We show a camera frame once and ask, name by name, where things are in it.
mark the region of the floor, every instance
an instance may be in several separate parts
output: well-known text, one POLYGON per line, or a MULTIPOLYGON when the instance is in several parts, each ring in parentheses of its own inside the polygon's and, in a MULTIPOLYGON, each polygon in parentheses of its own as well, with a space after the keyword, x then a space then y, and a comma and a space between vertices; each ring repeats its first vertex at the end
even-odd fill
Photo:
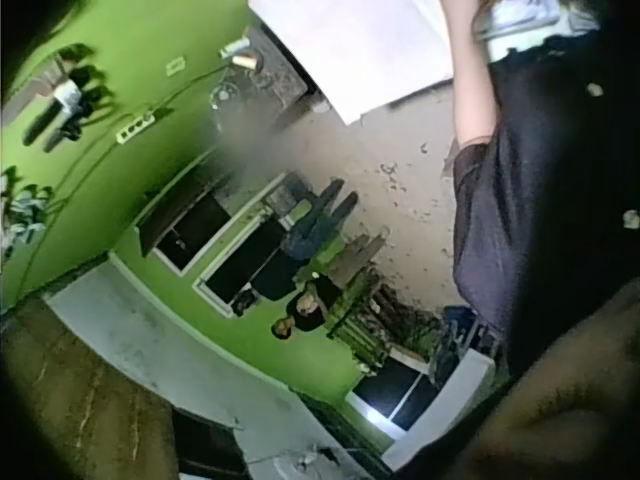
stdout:
POLYGON ((452 281, 455 200, 443 175, 453 141, 449 86, 414 95, 346 127, 334 111, 309 112, 283 133, 285 158, 316 190, 331 177, 360 194, 347 236, 391 229, 376 261, 409 301, 435 310, 461 299, 452 281))
MULTIPOLYGON (((254 478, 276 480, 274 457, 335 449, 347 477, 366 473, 297 395, 256 377, 158 310, 107 262, 47 298, 100 357, 173 405, 235 430, 254 478)), ((326 478, 344 478, 333 472, 326 478)))

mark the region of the jeans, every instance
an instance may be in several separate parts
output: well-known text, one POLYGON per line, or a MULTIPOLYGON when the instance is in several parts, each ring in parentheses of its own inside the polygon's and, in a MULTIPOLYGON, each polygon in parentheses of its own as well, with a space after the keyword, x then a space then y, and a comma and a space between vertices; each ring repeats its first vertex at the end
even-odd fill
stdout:
POLYGON ((351 192, 333 213, 327 212, 343 185, 344 180, 333 180, 311 210, 291 228, 281 247, 287 255, 299 261, 311 260, 327 242, 336 237, 340 224, 358 203, 358 194, 351 192))

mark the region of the white paper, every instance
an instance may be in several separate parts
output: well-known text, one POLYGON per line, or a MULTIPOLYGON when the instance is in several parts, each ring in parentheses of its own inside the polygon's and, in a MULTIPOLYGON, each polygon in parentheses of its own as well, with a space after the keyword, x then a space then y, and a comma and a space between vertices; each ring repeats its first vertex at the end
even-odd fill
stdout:
POLYGON ((412 0, 251 0, 346 124, 450 79, 449 47, 412 0))

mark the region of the white sheet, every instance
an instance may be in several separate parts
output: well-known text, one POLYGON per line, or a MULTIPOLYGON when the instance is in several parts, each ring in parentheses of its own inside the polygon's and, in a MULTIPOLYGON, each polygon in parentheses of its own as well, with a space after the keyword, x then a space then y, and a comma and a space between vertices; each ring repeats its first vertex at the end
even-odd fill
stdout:
MULTIPOLYGON (((250 0, 249 6, 347 125, 453 77, 439 0, 250 0)), ((564 18, 554 26, 493 39, 490 58, 568 31, 564 18)))

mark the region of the dirty floor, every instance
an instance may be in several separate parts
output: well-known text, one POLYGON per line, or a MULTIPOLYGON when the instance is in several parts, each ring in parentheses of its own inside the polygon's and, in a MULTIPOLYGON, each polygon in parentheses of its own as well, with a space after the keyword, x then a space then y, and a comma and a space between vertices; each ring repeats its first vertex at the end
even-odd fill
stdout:
POLYGON ((345 190, 360 194, 347 237, 391 229, 379 269, 402 296, 428 309, 461 302, 451 274, 453 185, 443 175, 452 100, 451 88, 440 87, 349 127, 334 111, 309 112, 283 134, 287 157, 317 191, 342 177, 345 190))

